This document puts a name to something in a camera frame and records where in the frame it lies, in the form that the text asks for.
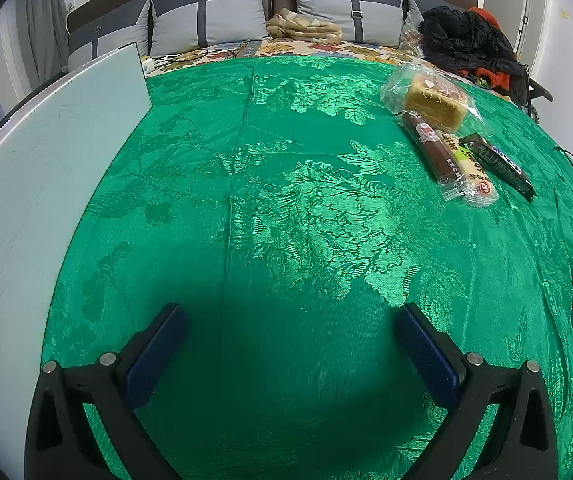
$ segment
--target bed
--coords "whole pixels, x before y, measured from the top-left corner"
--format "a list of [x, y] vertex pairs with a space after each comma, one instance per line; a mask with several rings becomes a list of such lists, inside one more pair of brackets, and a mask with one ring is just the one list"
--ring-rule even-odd
[[[120, 1], [92, 0], [71, 21]], [[292, 8], [264, 1], [267, 16]], [[463, 351], [541, 365], [560, 478], [572, 477], [573, 167], [516, 106], [468, 85], [486, 136], [538, 198], [494, 179], [489, 208], [445, 203], [380, 103], [408, 58], [242, 42], [148, 78], [153, 108], [80, 219], [42, 358], [93, 362], [180, 303], [186, 342], [137, 416], [183, 478], [400, 478], [445, 416], [394, 340], [392, 312], [409, 301]]]

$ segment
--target black strap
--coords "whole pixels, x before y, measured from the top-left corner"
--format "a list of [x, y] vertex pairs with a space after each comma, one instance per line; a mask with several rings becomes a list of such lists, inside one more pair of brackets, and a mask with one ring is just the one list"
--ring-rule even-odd
[[198, 1], [198, 46], [199, 48], [207, 47], [206, 43], [206, 1]]
[[100, 38], [100, 31], [102, 24], [93, 29], [93, 40], [90, 43], [90, 59], [95, 59], [98, 56], [98, 39]]
[[360, 9], [360, 0], [351, 0], [351, 18], [355, 25], [355, 42], [364, 43], [364, 29], [362, 28], [362, 9]]

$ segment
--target packaged sausage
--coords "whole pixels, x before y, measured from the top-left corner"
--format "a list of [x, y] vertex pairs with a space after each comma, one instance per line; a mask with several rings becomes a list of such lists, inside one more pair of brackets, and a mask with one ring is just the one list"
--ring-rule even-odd
[[522, 193], [529, 202], [533, 201], [534, 195], [537, 196], [533, 189], [533, 184], [522, 171], [522, 168], [480, 134], [462, 137], [460, 144], [465, 145], [471, 152], [479, 156], [482, 161], [497, 173], [497, 176]]
[[454, 135], [436, 130], [445, 145], [453, 153], [453, 158], [460, 166], [464, 175], [473, 184], [473, 189], [461, 197], [462, 201], [473, 207], [487, 207], [499, 198], [495, 185], [487, 176], [484, 168], [474, 157], [473, 153], [460, 144]]
[[466, 119], [469, 132], [484, 128], [474, 99], [437, 70], [405, 63], [386, 80], [380, 89], [382, 103], [397, 115], [415, 110], [433, 128], [454, 134]]
[[402, 124], [422, 151], [445, 200], [452, 200], [473, 190], [473, 184], [465, 177], [451, 150], [418, 112], [404, 112]]

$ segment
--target plastic bag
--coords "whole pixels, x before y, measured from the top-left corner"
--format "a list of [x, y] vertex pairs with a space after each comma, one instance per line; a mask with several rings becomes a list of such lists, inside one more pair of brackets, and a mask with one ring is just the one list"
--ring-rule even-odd
[[461, 170], [451, 150], [422, 115], [415, 110], [404, 111], [402, 124], [422, 151], [445, 200], [474, 191], [474, 184]]
[[499, 194], [490, 181], [484, 168], [476, 160], [471, 150], [460, 144], [460, 139], [454, 135], [437, 130], [436, 133], [451, 150], [455, 162], [464, 173], [465, 177], [473, 184], [472, 189], [462, 196], [462, 201], [473, 207], [488, 207], [496, 202]]
[[413, 56], [424, 57], [424, 49], [422, 48], [422, 33], [416, 27], [407, 27], [402, 29], [402, 34], [399, 37], [398, 50], [407, 52]]
[[404, 63], [381, 86], [382, 103], [393, 114], [414, 110], [434, 129], [449, 134], [458, 132], [466, 118], [466, 131], [484, 131], [484, 120], [475, 100], [465, 90], [436, 70], [417, 64]]

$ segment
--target blue gripper pad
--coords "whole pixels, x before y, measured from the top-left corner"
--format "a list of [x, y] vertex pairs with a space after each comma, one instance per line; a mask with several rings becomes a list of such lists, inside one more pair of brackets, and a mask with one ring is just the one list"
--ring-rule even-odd
[[447, 410], [457, 406], [460, 384], [455, 370], [406, 305], [396, 316], [395, 333], [436, 405]]
[[145, 405], [180, 343], [186, 336], [186, 314], [175, 306], [131, 365], [124, 380], [122, 400], [130, 409]]

